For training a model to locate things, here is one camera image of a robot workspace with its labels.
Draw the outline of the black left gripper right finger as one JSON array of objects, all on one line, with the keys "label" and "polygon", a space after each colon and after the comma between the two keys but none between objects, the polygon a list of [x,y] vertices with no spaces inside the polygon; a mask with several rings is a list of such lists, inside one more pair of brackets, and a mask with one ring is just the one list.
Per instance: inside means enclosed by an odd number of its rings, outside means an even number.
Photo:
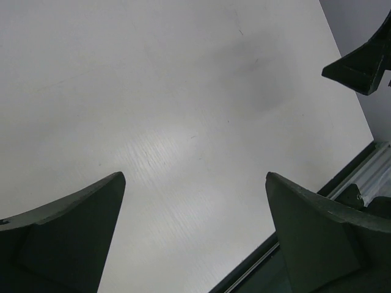
[{"label": "black left gripper right finger", "polygon": [[390,292],[390,198],[360,211],[273,172],[266,193],[293,292]]}]

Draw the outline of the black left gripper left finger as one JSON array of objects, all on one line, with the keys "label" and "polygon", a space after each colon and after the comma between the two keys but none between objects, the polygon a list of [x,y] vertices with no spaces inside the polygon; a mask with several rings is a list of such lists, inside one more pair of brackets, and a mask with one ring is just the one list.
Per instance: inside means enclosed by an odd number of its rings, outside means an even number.
[{"label": "black left gripper left finger", "polygon": [[125,193],[122,172],[1,220],[1,292],[97,292]]}]

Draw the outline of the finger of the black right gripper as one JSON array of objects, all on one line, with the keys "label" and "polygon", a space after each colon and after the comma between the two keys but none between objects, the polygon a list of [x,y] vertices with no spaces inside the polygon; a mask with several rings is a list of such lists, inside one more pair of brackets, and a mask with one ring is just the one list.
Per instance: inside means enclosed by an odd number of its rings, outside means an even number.
[{"label": "finger of the black right gripper", "polygon": [[377,91],[390,70],[390,9],[324,9],[341,57],[322,76],[360,93]]}]

